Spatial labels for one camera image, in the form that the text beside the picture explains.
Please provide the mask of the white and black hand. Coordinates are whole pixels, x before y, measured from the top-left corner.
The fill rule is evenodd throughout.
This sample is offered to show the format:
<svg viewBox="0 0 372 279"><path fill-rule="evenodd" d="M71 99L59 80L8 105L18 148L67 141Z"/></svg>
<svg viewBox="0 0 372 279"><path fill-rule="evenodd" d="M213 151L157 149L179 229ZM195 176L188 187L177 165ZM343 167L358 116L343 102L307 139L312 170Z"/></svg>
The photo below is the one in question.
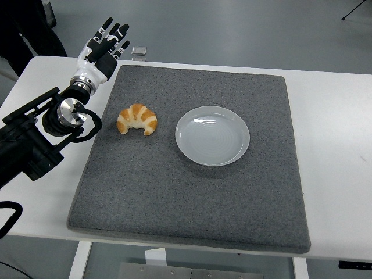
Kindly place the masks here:
<svg viewBox="0 0 372 279"><path fill-rule="evenodd" d="M119 57L130 44L130 41L123 41L130 26L112 22L111 17L104 22L85 44L77 59L74 77L95 88L111 78Z"/></svg>

